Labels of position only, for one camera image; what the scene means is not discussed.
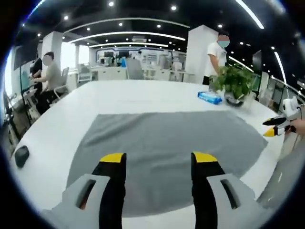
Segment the person's right hand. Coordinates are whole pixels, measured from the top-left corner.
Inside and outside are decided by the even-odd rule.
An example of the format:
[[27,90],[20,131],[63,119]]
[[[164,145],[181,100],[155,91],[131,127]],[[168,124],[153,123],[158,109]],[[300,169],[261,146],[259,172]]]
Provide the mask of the person's right hand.
[[298,135],[305,135],[305,120],[298,118],[295,119],[293,121],[291,121],[291,127],[294,127],[294,133],[298,134]]

